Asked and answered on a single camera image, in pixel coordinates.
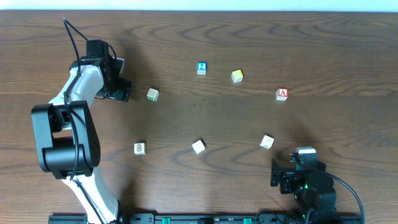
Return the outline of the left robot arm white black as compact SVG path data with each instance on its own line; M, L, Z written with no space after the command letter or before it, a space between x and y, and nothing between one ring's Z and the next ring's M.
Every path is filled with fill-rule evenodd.
M103 40L89 40L86 55L70 66L70 78L49 103L31 111L39 166L69 186L86 215L52 216L49 223L125 223L119 201L98 170L100 140L90 107L97 96L128 101L131 83L121 77L124 59Z

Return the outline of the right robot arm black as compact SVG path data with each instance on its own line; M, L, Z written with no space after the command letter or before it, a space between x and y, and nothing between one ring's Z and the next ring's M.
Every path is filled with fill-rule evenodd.
M295 168L282 168L272 160L271 186L282 194L293 194L298 209L284 218L284 223L338 223L334 181L325 172L313 149L291 154Z

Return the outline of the red letter I block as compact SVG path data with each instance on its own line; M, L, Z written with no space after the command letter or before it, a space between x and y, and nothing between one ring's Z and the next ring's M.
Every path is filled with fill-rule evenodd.
M135 155L144 155L146 153L146 144L144 142L135 143L134 153Z

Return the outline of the blue number 2 block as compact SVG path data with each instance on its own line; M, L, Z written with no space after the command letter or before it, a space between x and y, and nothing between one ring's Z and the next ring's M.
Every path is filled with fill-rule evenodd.
M206 62L198 62L197 63L197 74L205 75L207 71L207 63Z

